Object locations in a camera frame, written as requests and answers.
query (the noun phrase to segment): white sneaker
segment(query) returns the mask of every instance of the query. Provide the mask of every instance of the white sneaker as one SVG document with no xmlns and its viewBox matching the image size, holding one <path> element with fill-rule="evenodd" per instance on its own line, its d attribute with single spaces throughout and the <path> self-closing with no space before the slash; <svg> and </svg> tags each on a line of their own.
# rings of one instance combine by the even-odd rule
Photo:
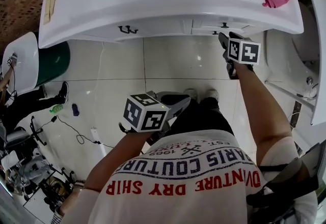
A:
<svg viewBox="0 0 326 224">
<path fill-rule="evenodd" d="M 220 98 L 219 93 L 216 89 L 207 90 L 204 95 L 204 98 L 207 98 L 207 97 L 215 98 L 217 101 L 219 101 L 219 98 Z"/>
<path fill-rule="evenodd" d="M 198 102 L 198 92 L 194 88 L 188 88 L 183 91 L 184 94 L 189 95 L 191 99 L 194 99 Z"/>
</svg>

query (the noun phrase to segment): white cabinet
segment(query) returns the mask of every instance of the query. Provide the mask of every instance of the white cabinet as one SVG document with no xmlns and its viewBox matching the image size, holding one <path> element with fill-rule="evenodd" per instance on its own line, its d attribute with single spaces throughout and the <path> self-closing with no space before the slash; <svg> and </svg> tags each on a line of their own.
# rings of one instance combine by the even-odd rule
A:
<svg viewBox="0 0 326 224">
<path fill-rule="evenodd" d="M 240 35 L 250 35 L 257 30 L 263 31 L 264 29 L 228 17 L 215 17 L 212 20 L 194 20 L 192 35 L 216 35 L 219 32 L 228 34 L 231 31 Z"/>
<path fill-rule="evenodd" d="M 83 32 L 82 35 L 78 35 L 74 38 L 115 42 L 126 39 L 154 36 L 190 35 L 192 31 L 192 24 L 192 19 L 140 19 L 97 27 L 96 29 Z"/>
<path fill-rule="evenodd" d="M 73 36 L 74 39 L 118 42 L 134 38 L 158 36 L 218 36 L 220 32 L 240 35 L 264 31 L 265 28 L 228 17 L 212 19 L 183 19 L 181 17 L 147 18 L 97 27 Z"/>
</svg>

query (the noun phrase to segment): white tile floor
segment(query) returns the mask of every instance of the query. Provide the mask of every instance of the white tile floor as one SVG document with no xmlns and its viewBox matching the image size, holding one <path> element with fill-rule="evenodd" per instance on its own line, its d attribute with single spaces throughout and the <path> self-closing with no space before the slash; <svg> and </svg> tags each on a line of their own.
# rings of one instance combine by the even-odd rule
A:
<svg viewBox="0 0 326 224">
<path fill-rule="evenodd" d="M 252 39 L 263 43 L 264 34 L 254 35 Z M 45 87 L 48 95 L 53 96 L 59 91 L 62 81 L 68 81 L 69 102 L 59 116 L 81 134 L 91 138 L 90 129 L 95 127 L 101 141 L 113 147 L 124 135 L 118 123 L 128 95 L 149 90 L 183 91 L 186 88 L 196 88 L 202 94 L 207 89 L 216 88 L 220 94 L 221 111 L 239 144 L 255 158 L 256 147 L 241 89 L 238 81 L 228 79 L 218 38 L 162 37 L 121 44 L 73 40 L 69 45 L 71 62 L 68 71 Z M 255 71 L 262 81 L 280 81 L 271 75 L 264 49 Z M 271 92 L 286 115 L 291 115 L 294 101 L 274 89 Z M 79 117 L 72 114 L 73 103 L 78 105 Z M 39 125 L 53 117 L 47 110 L 33 115 Z M 29 122 L 30 116 L 20 125 L 29 129 Z M 43 138 L 49 143 L 42 147 L 46 157 L 58 167 L 74 170 L 81 179 L 85 179 L 92 167 L 111 149 L 87 141 L 80 145 L 75 132 L 59 121 L 44 127 Z"/>
</svg>

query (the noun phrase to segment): white t-shirt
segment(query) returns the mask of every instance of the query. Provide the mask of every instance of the white t-shirt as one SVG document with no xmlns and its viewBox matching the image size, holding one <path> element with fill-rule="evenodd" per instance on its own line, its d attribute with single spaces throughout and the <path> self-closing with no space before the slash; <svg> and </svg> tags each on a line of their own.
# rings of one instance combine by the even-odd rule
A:
<svg viewBox="0 0 326 224">
<path fill-rule="evenodd" d="M 277 142 L 261 165 L 298 156 L 291 137 Z M 246 223 L 246 196 L 277 173 L 264 176 L 233 135 L 206 130 L 162 138 L 144 155 L 119 166 L 99 194 L 82 190 L 62 224 Z M 314 192 L 296 200 L 296 216 L 313 223 Z"/>
</svg>

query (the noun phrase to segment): black cable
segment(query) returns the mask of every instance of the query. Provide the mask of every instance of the black cable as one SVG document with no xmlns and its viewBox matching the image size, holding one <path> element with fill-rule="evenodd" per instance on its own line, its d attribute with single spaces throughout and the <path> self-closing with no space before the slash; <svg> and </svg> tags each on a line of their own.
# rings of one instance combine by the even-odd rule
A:
<svg viewBox="0 0 326 224">
<path fill-rule="evenodd" d="M 38 130 L 40 130 L 44 125 L 47 125 L 47 124 L 49 124 L 49 123 L 51 123 L 51 122 L 52 122 L 52 120 L 49 121 L 49 122 L 47 122 L 46 124 L 43 124 L 41 127 L 39 127 L 39 128 L 36 130 L 36 132 L 37 132 Z"/>
<path fill-rule="evenodd" d="M 17 91 L 16 91 L 16 74 L 15 74 L 15 69 L 14 67 L 10 64 L 10 67 L 12 68 L 12 71 L 14 72 L 14 91 L 10 94 L 8 99 L 11 99 L 13 101 L 15 101 L 16 95 L 17 95 Z"/>
<path fill-rule="evenodd" d="M 15 74 L 15 68 L 14 67 L 12 67 L 12 71 L 14 72 L 14 91 L 13 92 L 15 92 L 16 91 L 16 74 Z"/>
<path fill-rule="evenodd" d="M 77 141 L 78 141 L 81 145 L 83 145 L 83 144 L 85 143 L 85 140 L 84 140 L 84 138 L 85 138 L 86 140 L 90 141 L 91 143 L 94 143 L 94 144 L 97 144 L 97 145 L 104 145 L 104 146 L 107 146 L 107 147 L 110 147 L 110 148 L 114 148 L 114 147 L 112 147 L 112 146 L 105 145 L 105 144 L 103 144 L 103 143 L 101 143 L 101 142 L 99 142 L 99 141 L 92 141 L 92 140 L 88 139 L 85 135 L 80 134 L 80 132 L 78 132 L 78 131 L 77 131 L 75 128 L 73 128 L 71 125 L 69 125 L 69 124 L 67 124 L 66 122 L 62 121 L 62 120 L 59 118 L 59 116 L 57 116 L 57 118 L 59 119 L 59 121 L 60 121 L 61 123 L 64 123 L 65 125 L 69 126 L 71 129 L 73 129 L 76 133 L 78 133 L 78 134 L 76 135 L 76 139 L 77 139 Z"/>
</svg>

